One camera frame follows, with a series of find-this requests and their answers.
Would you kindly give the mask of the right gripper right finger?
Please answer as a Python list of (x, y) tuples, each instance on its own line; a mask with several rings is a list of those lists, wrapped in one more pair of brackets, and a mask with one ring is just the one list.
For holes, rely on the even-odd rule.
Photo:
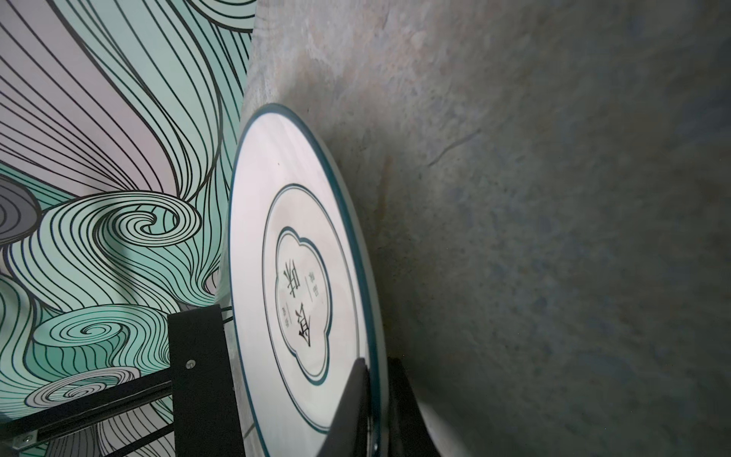
[(438, 457), (402, 362), (388, 358), (388, 455)]

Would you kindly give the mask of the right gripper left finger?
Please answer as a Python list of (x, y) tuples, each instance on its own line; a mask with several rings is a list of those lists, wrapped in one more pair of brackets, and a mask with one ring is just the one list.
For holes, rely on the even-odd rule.
[(318, 457), (369, 455), (370, 376), (364, 358), (354, 361)]

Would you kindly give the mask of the black wire dish rack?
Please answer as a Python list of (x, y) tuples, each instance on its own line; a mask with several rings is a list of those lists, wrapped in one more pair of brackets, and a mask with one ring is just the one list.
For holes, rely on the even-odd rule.
[(173, 402), (172, 423), (133, 439), (115, 455), (128, 456), (167, 435), (173, 435), (179, 456), (245, 455), (225, 335), (230, 320), (224, 314), (215, 305), (169, 315), (169, 368), (7, 422), (1, 427), (2, 455), (17, 456), (165, 397)]

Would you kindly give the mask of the white plate green flower outline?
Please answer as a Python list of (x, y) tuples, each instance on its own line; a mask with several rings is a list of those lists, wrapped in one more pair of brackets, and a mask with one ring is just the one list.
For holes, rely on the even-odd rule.
[(222, 291), (266, 456), (317, 456), (355, 360), (369, 455), (388, 455), (388, 354), (373, 268), (343, 177), (293, 110), (262, 106), (236, 154)]

